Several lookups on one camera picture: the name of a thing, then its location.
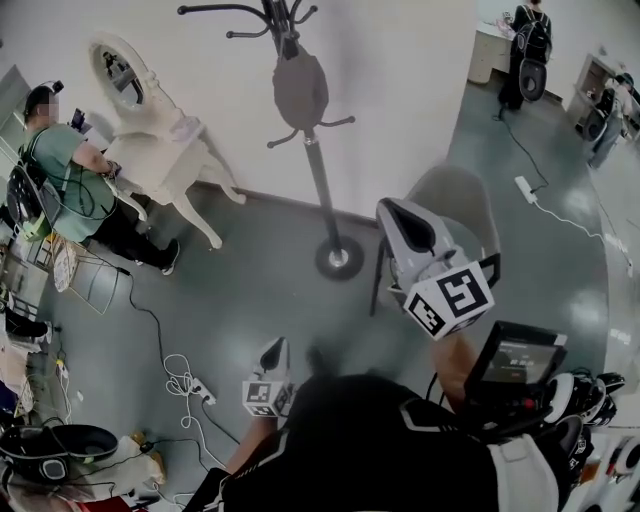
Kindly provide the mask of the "grey chair with black legs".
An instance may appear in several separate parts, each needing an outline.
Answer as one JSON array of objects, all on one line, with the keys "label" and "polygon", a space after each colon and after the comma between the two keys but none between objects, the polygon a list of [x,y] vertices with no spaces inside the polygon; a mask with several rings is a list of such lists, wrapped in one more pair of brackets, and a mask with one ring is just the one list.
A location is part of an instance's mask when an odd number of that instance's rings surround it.
[{"label": "grey chair with black legs", "polygon": [[[499,282],[501,278],[500,240],[490,198],[480,177],[458,166],[440,164],[427,171],[402,200],[412,201],[438,215],[444,224],[446,220],[453,221],[474,235],[481,250],[479,260],[481,268],[492,270],[487,280],[489,287],[492,288]],[[390,267],[388,291],[398,304],[401,304],[402,298],[395,285],[392,255],[384,233],[379,227],[377,216],[376,222],[381,233],[381,241],[370,299],[370,316],[376,313],[384,263],[388,263]]]}]

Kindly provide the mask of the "white power strip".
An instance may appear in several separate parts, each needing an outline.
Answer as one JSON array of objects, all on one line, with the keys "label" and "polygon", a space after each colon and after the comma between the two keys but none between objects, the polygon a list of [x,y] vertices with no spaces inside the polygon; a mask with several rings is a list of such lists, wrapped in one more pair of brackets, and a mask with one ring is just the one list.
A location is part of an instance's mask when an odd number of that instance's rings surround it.
[{"label": "white power strip", "polygon": [[533,205],[537,202],[536,194],[524,176],[516,176],[514,182],[528,204]]},{"label": "white power strip", "polygon": [[217,402],[216,396],[209,388],[198,378],[193,378],[191,384],[191,393],[198,395],[205,404],[213,406]]}]

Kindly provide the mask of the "person's left forearm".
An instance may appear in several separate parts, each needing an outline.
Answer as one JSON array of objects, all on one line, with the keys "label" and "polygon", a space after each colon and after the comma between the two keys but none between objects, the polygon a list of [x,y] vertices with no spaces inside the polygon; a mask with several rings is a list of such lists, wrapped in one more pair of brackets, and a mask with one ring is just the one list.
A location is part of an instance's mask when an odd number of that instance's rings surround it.
[{"label": "person's left forearm", "polygon": [[253,417],[250,428],[226,465],[229,474],[235,474],[247,462],[260,444],[278,429],[276,417]]}]

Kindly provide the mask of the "pale purple packet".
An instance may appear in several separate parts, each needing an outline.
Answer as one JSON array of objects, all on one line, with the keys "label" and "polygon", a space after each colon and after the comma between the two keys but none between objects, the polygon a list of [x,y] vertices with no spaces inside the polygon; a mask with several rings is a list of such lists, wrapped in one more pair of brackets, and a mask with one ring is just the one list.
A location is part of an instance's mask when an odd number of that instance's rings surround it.
[{"label": "pale purple packet", "polygon": [[184,142],[189,140],[200,126],[201,122],[197,117],[184,116],[171,126],[169,133],[173,141]]}]

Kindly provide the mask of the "small black monitor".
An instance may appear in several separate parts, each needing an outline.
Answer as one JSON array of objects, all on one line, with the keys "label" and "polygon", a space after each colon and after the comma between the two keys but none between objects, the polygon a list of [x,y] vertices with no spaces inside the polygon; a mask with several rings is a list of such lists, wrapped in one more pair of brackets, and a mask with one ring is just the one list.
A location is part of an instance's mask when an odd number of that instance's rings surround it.
[{"label": "small black monitor", "polygon": [[465,409],[487,419],[533,414],[566,356],[567,336],[497,321],[464,384]]}]

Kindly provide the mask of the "white shelf with devices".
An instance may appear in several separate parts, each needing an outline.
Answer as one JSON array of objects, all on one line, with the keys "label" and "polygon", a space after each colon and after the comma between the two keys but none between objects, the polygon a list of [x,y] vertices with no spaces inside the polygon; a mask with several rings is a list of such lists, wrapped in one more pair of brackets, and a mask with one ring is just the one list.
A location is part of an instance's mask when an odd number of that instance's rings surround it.
[{"label": "white shelf with devices", "polygon": [[586,512],[632,512],[640,506],[640,437],[613,437],[601,459]]}]

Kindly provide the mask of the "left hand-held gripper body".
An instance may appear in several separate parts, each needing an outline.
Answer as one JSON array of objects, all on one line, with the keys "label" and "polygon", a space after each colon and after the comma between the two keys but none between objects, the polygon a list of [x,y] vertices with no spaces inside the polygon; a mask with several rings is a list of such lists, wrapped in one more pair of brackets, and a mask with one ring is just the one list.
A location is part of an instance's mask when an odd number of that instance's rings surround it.
[{"label": "left hand-held gripper body", "polygon": [[287,417],[294,394],[295,386],[288,378],[272,380],[254,374],[242,384],[242,404],[253,417]]}]

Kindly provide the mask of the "white round counter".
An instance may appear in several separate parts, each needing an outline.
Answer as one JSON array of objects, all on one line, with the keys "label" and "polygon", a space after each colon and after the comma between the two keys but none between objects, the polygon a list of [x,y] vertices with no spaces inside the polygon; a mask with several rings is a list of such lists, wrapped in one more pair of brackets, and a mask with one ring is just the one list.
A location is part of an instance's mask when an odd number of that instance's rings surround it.
[{"label": "white round counter", "polygon": [[476,36],[467,81],[484,85],[494,70],[508,73],[510,67],[510,48],[514,32],[504,23],[477,24]]}]

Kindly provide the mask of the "black oval backpack pod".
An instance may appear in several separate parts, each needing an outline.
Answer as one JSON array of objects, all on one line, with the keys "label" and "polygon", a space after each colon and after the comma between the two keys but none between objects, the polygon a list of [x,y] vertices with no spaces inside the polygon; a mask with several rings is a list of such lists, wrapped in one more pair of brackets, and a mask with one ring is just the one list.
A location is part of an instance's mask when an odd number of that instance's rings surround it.
[{"label": "black oval backpack pod", "polygon": [[0,458],[28,480],[57,484],[69,479],[73,463],[107,459],[118,445],[112,433],[91,425],[13,426],[0,436]]}]

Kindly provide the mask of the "person's black shirt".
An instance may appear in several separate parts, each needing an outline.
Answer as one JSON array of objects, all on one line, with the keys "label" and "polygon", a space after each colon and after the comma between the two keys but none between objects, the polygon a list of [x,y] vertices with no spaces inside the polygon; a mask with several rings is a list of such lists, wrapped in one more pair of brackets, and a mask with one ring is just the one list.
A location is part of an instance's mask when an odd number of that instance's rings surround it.
[{"label": "person's black shirt", "polygon": [[183,512],[561,512],[591,449],[576,416],[489,442],[387,379],[313,377],[239,471],[211,470]]}]

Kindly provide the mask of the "white patterned cloth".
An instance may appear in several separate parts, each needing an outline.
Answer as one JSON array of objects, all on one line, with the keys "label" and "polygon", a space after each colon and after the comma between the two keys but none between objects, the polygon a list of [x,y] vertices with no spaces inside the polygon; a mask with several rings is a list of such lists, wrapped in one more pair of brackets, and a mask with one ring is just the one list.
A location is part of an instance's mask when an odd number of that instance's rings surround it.
[{"label": "white patterned cloth", "polygon": [[59,239],[53,252],[53,279],[58,292],[67,290],[77,269],[77,254],[74,248],[63,239]]}]

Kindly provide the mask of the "white oval mirror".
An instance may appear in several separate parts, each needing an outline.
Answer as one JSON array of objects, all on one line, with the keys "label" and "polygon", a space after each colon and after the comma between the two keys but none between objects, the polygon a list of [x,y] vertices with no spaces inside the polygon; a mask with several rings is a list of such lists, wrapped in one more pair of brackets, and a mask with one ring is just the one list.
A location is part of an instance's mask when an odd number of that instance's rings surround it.
[{"label": "white oval mirror", "polygon": [[96,32],[88,57],[97,83],[114,108],[142,112],[147,96],[142,78],[147,68],[133,47],[119,36]]}]

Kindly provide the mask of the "grey handbag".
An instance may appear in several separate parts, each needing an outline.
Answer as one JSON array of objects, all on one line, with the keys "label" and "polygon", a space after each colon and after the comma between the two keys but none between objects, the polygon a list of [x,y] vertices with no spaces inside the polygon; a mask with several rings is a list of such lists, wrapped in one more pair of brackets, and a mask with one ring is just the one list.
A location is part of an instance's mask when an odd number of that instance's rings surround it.
[{"label": "grey handbag", "polygon": [[272,83],[278,111],[291,128],[313,129],[329,103],[326,75],[316,56],[298,46],[298,54],[278,61]]}]

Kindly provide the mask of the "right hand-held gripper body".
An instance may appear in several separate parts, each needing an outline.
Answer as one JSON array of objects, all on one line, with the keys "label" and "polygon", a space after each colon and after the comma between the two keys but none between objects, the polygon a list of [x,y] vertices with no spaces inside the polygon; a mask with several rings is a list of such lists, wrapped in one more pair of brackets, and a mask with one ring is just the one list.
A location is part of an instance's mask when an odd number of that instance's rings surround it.
[{"label": "right hand-held gripper body", "polygon": [[494,306],[487,279],[462,247],[393,253],[395,285],[403,312],[434,341],[474,323]]}]

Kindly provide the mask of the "black metal coat rack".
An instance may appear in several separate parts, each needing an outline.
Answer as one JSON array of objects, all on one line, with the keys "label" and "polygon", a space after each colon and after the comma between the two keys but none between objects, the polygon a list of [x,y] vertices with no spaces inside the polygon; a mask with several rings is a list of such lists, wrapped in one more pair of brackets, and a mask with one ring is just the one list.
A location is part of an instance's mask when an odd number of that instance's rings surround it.
[{"label": "black metal coat rack", "polygon": [[[290,59],[298,54],[298,46],[302,45],[298,27],[314,15],[318,11],[318,7],[312,5],[304,15],[300,16],[298,10],[303,0],[293,0],[291,5],[287,3],[287,0],[260,1],[261,9],[245,4],[223,3],[182,5],[177,8],[177,13],[184,16],[201,12],[239,11],[256,16],[264,25],[261,31],[229,31],[226,33],[226,37],[229,39],[257,39],[269,34],[272,37],[277,53],[277,65],[282,58]],[[294,140],[299,135],[303,137],[308,164],[319,199],[320,211],[327,230],[327,239],[316,250],[315,266],[323,277],[334,281],[347,281],[357,276],[364,264],[364,251],[359,242],[339,233],[316,129],[318,127],[335,128],[353,124],[355,121],[355,117],[349,116],[338,121],[327,122],[323,116],[322,121],[313,129],[304,131],[293,129],[287,124],[291,128],[289,135],[267,143],[267,147],[273,149]]]}]

